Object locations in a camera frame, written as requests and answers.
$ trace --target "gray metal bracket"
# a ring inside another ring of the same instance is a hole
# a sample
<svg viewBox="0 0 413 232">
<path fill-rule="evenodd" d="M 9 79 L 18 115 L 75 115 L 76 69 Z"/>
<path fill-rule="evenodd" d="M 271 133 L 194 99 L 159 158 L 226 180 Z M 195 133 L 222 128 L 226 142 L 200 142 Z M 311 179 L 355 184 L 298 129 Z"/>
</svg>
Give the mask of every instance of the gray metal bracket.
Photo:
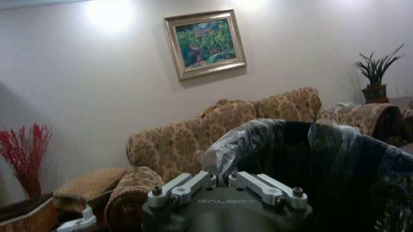
<svg viewBox="0 0 413 232">
<path fill-rule="evenodd" d="M 174 187 L 171 191 L 172 205 L 182 205 L 191 201 L 191 196 L 200 187 L 216 186 L 216 177 L 210 172 L 200 171 L 183 185 Z"/>
<path fill-rule="evenodd" d="M 302 192 L 294 194 L 292 189 L 264 174 L 252 176 L 247 172 L 232 173 L 228 176 L 228 185 L 234 188 L 248 188 L 256 193 L 262 201 L 268 205 L 279 205 L 280 199 L 295 209 L 304 209 L 307 206 L 307 195 Z"/>
<path fill-rule="evenodd" d="M 274 180 L 266 174 L 258 174 L 256 178 L 282 191 L 283 196 L 292 208 L 304 209 L 307 207 L 307 195 L 303 192 L 300 193 L 300 196 L 298 196 L 296 194 L 294 194 L 292 189 L 287 185 Z"/>
<path fill-rule="evenodd" d="M 160 188 L 160 192 L 153 194 L 153 190 L 148 193 L 148 204 L 151 208 L 160 208 L 165 205 L 170 198 L 170 192 L 174 187 L 179 186 L 187 180 L 191 179 L 191 174 L 182 173 L 175 179 L 172 179 L 163 187 Z"/>
</svg>

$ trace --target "gold picture frame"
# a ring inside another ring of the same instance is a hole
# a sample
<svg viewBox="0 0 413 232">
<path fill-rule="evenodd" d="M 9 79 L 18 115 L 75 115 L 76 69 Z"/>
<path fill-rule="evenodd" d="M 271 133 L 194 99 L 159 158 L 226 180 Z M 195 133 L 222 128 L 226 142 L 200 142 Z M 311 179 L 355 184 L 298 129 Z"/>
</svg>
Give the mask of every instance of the gold picture frame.
<svg viewBox="0 0 413 232">
<path fill-rule="evenodd" d="M 246 66 L 232 9 L 164 18 L 179 80 Z"/>
</svg>

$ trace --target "red dried branches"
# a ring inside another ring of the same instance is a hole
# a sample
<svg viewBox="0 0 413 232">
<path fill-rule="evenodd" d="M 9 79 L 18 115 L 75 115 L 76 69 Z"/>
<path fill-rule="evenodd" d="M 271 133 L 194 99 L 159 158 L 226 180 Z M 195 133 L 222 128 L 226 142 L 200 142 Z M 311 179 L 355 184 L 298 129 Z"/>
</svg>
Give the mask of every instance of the red dried branches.
<svg viewBox="0 0 413 232">
<path fill-rule="evenodd" d="M 0 131 L 0 155 L 10 165 L 29 198 L 41 195 L 37 174 L 51 137 L 52 132 L 47 126 L 40 127 L 36 123 L 28 134 L 24 126 L 18 134 L 12 129 L 9 132 Z"/>
</svg>

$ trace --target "screw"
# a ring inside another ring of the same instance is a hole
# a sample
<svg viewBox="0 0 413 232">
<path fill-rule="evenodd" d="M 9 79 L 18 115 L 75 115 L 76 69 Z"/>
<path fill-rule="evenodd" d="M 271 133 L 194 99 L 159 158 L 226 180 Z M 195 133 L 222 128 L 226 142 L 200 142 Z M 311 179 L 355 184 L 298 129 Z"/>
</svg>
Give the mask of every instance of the screw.
<svg viewBox="0 0 413 232">
<path fill-rule="evenodd" d="M 284 199 L 284 197 L 276 198 L 276 200 L 275 200 L 275 205 L 276 205 L 278 208 L 283 208 L 283 207 L 284 207 L 284 205 L 286 205 L 286 199 Z"/>
<path fill-rule="evenodd" d="M 302 194 L 303 194 L 302 188 L 298 187 L 292 188 L 292 195 L 295 197 L 302 197 Z"/>
<path fill-rule="evenodd" d="M 179 203 L 180 203 L 179 197 L 176 195 L 171 195 L 171 197 L 170 197 L 170 204 L 171 205 L 179 205 Z"/>
<path fill-rule="evenodd" d="M 161 193 L 161 186 L 155 186 L 155 187 L 152 188 L 152 194 L 153 194 L 153 196 L 159 196 L 160 193 Z"/>
</svg>

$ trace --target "trash bin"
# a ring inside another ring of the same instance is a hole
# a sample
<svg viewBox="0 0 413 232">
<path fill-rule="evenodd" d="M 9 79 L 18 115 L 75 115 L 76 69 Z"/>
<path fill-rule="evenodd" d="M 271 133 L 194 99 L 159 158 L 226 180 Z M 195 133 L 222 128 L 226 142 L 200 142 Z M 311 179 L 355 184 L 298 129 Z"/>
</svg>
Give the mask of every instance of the trash bin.
<svg viewBox="0 0 413 232">
<path fill-rule="evenodd" d="M 413 231 L 413 156 L 357 128 L 251 120 L 208 148 L 203 169 L 219 185 L 247 171 L 303 188 L 309 231 Z"/>
</svg>

